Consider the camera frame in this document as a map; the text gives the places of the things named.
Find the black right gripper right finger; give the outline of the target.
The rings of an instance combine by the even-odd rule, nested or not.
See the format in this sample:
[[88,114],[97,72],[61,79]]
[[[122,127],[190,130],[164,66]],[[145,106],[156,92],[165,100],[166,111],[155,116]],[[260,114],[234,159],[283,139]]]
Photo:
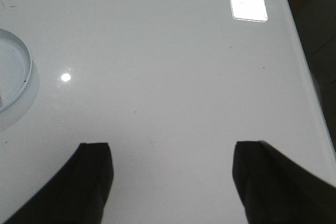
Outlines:
[[335,223],[335,187],[265,141],[240,141],[232,176],[248,223]]

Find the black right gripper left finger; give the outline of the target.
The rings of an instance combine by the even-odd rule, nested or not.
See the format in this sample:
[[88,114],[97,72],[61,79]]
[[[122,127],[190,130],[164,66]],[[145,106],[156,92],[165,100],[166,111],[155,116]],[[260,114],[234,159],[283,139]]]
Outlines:
[[81,143],[6,223],[101,223],[113,182],[108,143]]

